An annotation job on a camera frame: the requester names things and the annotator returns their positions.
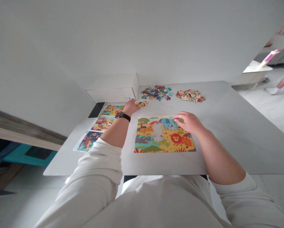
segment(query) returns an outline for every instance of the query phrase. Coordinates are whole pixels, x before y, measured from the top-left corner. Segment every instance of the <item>sleeve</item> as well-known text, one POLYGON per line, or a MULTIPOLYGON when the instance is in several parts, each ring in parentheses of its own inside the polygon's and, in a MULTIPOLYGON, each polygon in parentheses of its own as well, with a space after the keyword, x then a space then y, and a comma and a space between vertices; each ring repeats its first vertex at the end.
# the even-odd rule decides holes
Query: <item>sleeve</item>
POLYGON ((114 201, 122 179, 121 150, 99 138, 35 227, 82 227, 114 201))
POLYGON ((237 184, 213 185, 235 228, 284 227, 281 208, 262 192, 247 172, 244 180, 237 184))

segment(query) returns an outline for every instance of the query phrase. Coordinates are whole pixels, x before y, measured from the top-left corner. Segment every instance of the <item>smartphone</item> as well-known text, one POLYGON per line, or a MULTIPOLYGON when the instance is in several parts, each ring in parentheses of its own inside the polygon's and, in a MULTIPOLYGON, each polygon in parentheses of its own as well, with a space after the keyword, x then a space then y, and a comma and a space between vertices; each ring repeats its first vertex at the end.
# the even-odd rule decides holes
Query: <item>smartphone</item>
POLYGON ((93 110, 89 114, 88 119, 99 117, 104 106, 105 106, 105 102, 96 103, 93 110))

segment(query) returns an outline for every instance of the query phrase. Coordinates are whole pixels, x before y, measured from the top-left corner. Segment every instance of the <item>pile of puzzle pieces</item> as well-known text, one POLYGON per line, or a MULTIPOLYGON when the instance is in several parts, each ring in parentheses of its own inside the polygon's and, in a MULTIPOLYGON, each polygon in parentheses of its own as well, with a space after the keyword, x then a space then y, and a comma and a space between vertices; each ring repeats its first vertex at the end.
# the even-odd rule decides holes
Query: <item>pile of puzzle pieces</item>
POLYGON ((156 85, 153 89, 151 87, 146 88, 141 93, 144 95, 142 99, 149 98, 150 100, 156 99, 161 101, 162 98, 170 100, 174 93, 171 92, 171 88, 165 88, 162 85, 156 85))
POLYGON ((149 103, 147 101, 140 101, 140 102, 136 102, 136 106, 144 108, 145 106, 147 106, 149 103))
POLYGON ((176 97, 181 100, 194 101, 195 103, 201 103, 205 101, 205 97, 197 90, 179 90, 177 91, 176 97))

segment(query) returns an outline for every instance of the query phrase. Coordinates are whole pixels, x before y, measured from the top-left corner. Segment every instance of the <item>white sweater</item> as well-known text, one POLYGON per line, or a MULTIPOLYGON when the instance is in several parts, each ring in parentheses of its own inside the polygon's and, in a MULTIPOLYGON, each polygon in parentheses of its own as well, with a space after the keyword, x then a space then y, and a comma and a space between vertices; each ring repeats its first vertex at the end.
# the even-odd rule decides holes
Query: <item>white sweater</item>
POLYGON ((214 184, 232 226, 211 205, 199 175, 122 178, 121 148, 101 138, 80 160, 69 182, 36 227, 284 227, 284 215, 247 173, 233 185, 214 184))

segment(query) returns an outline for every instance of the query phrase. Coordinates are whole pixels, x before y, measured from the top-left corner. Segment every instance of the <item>wrist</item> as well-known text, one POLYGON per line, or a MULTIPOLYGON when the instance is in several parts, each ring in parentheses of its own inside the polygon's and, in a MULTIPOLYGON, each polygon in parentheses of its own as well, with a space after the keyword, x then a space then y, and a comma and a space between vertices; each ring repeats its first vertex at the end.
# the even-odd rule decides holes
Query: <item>wrist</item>
POLYGON ((201 137, 206 137, 210 135, 212 132, 208 130, 207 128, 203 127, 202 129, 198 130, 197 132, 195 131, 195 136, 199 139, 201 137))
POLYGON ((128 115, 130 118, 132 117, 132 112, 130 112, 129 110, 123 110, 122 113, 128 115))

